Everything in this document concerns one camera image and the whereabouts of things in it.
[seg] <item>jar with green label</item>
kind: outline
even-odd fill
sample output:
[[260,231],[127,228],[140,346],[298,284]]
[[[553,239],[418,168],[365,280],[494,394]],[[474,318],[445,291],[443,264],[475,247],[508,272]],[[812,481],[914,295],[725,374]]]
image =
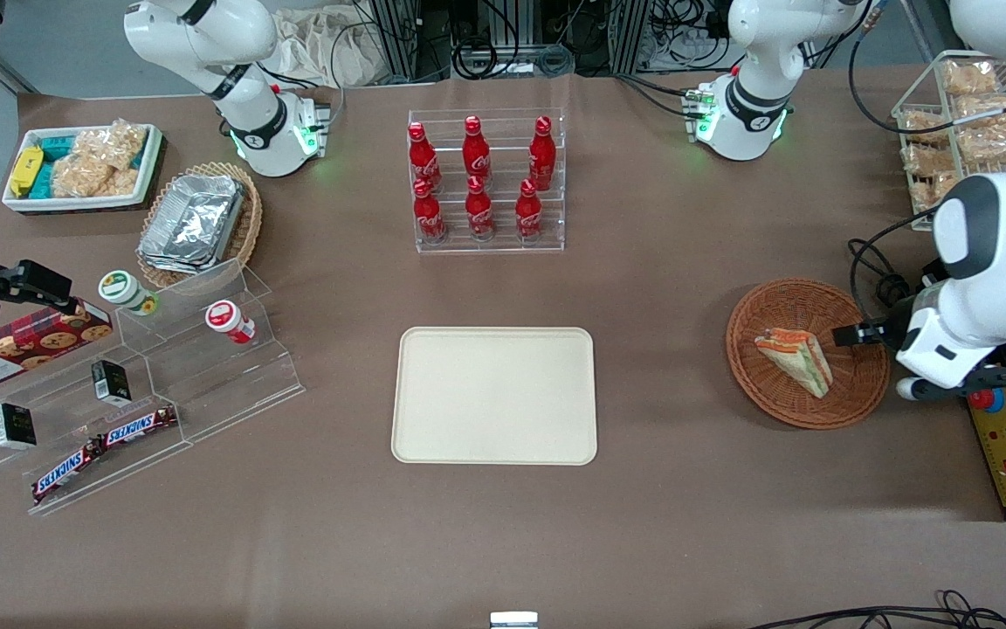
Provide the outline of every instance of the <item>jar with green label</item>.
[[100,297],[123,307],[132,315],[152,315],[157,310],[157,295],[145,289],[127,271],[112,271],[100,280]]

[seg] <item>aluminum foil container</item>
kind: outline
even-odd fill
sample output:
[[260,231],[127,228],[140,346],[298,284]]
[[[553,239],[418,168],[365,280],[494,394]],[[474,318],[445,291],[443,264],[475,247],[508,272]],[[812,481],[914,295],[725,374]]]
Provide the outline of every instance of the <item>aluminum foil container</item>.
[[195,274],[219,262],[242,204],[242,183],[225,175],[181,175],[165,192],[139,243],[151,267]]

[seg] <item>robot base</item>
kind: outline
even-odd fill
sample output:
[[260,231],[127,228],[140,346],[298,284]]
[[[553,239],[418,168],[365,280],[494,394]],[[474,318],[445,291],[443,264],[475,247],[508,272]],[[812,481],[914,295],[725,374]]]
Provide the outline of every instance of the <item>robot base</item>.
[[231,133],[239,156],[247,160],[257,174],[285,176],[295,172],[302,164],[316,156],[324,155],[328,143],[328,108],[316,108],[310,99],[300,99],[290,92],[279,95],[287,105],[287,123],[267,148],[252,149]]
[[749,131],[731,112],[725,93],[735,76],[726,74],[713,83],[702,83],[698,89],[683,96],[683,111],[698,113],[704,118],[686,120],[685,127],[692,141],[711,147],[716,155],[733,161],[747,161],[766,154],[771,143],[783,135],[786,111],[774,121],[768,116],[751,120],[751,127],[763,121],[759,131]]

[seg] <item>brown table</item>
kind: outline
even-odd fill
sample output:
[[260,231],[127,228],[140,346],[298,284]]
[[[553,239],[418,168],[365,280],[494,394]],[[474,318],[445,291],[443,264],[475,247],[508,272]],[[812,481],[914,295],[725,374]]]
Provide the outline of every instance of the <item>brown table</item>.
[[[887,111],[918,70],[859,82]],[[570,117],[566,252],[420,258],[407,109],[530,104]],[[731,163],[611,80],[348,93],[328,158],[259,180],[252,266],[308,392],[48,518],[0,474],[0,628],[465,628],[533,609],[548,628],[731,629],[931,605],[939,588],[1006,613],[1006,524],[956,404],[892,395],[862,425],[807,433],[727,371],[724,323],[746,290],[784,275],[846,286],[845,240],[907,211],[895,139],[841,72],[810,72],[795,104],[770,154]],[[23,129],[159,125],[165,178],[235,159],[203,97],[19,105]],[[135,267],[141,220],[0,207],[0,262],[31,256],[95,297],[103,272]],[[934,255],[927,235],[887,241],[904,271]],[[596,461],[396,462],[395,355],[422,325],[590,330]]]

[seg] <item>cookie box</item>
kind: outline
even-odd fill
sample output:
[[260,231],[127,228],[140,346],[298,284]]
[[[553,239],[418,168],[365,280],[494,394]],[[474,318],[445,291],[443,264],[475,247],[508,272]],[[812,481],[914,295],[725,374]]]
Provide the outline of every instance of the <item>cookie box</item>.
[[112,333],[107,312],[76,301],[75,314],[43,308],[0,327],[0,381]]
[[[149,195],[151,183],[155,179],[156,165],[162,151],[162,133],[153,124],[143,124],[147,128],[147,140],[143,145],[142,163],[139,166],[139,179],[135,182],[135,190],[129,195],[113,196],[69,196],[69,198],[29,199],[17,198],[10,189],[9,177],[7,186],[3,188],[3,204],[18,214],[80,214],[91,211],[117,211],[125,209],[141,209],[141,203]],[[107,129],[108,125],[100,127],[64,127],[60,129],[33,129],[25,132],[21,146],[17,147],[15,161],[21,152],[28,147],[39,146],[44,138],[61,138],[75,136],[80,131],[90,129]]]

